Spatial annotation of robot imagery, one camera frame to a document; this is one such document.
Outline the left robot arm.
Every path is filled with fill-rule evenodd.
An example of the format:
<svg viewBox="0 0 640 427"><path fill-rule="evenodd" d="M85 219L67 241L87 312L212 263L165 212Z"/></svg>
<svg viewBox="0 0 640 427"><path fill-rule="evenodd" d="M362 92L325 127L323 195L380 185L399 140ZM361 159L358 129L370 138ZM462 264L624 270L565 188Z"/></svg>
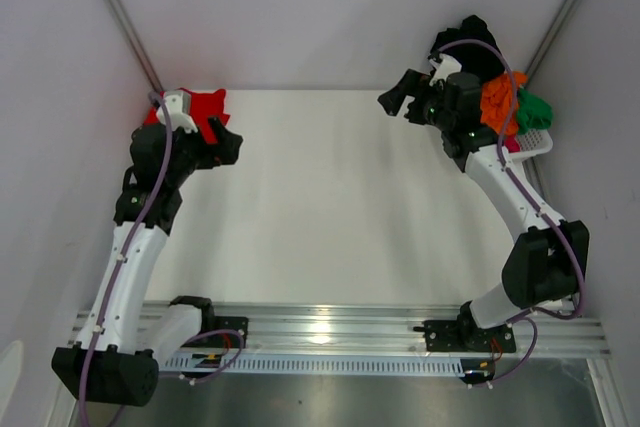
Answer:
<svg viewBox="0 0 640 427"><path fill-rule="evenodd" d="M73 345L57 348L51 361L76 400L142 407L156 390L161 365L177 350L215 339L219 323L204 297L175 298L144 341L138 328L151 274L182 204L181 186L197 170L238 160L243 139L227 122L220 114L194 132L158 121L133 132L104 277Z"/></svg>

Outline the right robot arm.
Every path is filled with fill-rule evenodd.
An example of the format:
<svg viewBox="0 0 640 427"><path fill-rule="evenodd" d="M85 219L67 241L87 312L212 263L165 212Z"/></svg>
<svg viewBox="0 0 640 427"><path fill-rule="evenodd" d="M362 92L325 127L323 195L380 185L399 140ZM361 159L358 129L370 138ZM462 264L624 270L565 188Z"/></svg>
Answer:
<svg viewBox="0 0 640 427"><path fill-rule="evenodd" d="M481 121L481 97L473 74L436 78L409 69L378 98L387 115L406 105L409 122L440 131L446 155L485 193L514 241L497 286L460 309L456 336L472 351L491 341L494 328L580 295L589 246L586 225L567 221L515 171L497 133Z"/></svg>

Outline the red t shirt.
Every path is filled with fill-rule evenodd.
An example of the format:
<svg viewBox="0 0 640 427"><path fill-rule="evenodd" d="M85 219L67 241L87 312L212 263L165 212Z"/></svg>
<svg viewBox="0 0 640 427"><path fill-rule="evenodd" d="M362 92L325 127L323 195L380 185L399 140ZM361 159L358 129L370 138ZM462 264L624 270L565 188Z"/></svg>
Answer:
<svg viewBox="0 0 640 427"><path fill-rule="evenodd" d="M204 140L209 144L214 144L217 140L209 139L209 128L207 119L217 116L226 126L230 115L225 112L226 90L218 89L215 92L195 92L189 89L180 88L191 95L191 115L194 118L198 131Z"/></svg>

